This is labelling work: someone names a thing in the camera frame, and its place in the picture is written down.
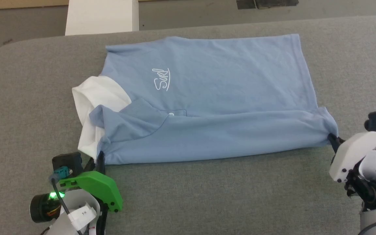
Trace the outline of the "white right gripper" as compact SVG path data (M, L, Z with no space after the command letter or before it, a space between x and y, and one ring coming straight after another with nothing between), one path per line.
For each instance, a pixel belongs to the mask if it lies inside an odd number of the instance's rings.
M358 133L346 141L330 133L328 141L335 153L329 170L334 181L347 182L351 172L376 180L376 132Z

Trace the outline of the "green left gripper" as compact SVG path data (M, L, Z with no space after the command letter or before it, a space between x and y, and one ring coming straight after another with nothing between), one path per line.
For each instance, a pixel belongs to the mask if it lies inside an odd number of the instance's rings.
M83 173L73 178L65 178L59 181L61 187L80 187L94 197L108 205L111 212L119 212L123 209L123 199L116 182L106 176L105 154L100 151L97 162L90 158L84 167Z

